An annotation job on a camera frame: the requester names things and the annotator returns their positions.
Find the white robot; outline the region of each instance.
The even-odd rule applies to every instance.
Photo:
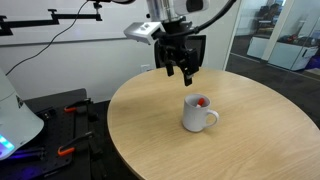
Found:
[[[89,0],[129,4],[135,0]],[[188,35],[197,34],[209,27],[232,7],[229,0],[222,10],[208,22],[192,27],[183,15],[203,11],[209,0],[147,0],[151,22],[133,23],[124,34],[133,40],[151,44],[159,41],[159,57],[173,75],[172,62],[184,74],[185,85],[192,84],[192,76],[199,70],[196,51],[185,46]],[[42,130],[44,123],[20,99],[0,69],[0,160],[8,158]]]

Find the wooden table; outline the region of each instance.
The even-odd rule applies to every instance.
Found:
[[[221,121],[181,123],[184,97],[208,96]],[[165,69],[122,85],[108,110],[111,138],[141,179],[320,179],[320,131],[291,101],[248,78],[201,69],[185,87]]]

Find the floor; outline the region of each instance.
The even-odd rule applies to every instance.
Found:
[[[279,92],[299,106],[320,127],[320,81],[261,63],[247,56],[248,39],[248,37],[238,38],[235,42],[226,70],[253,79]],[[104,151],[103,161],[108,179],[136,180],[137,178],[117,154],[107,131],[108,128],[104,128],[107,127],[108,105],[109,101],[95,104],[101,119],[96,124],[96,128],[104,137],[101,138],[100,145]]]

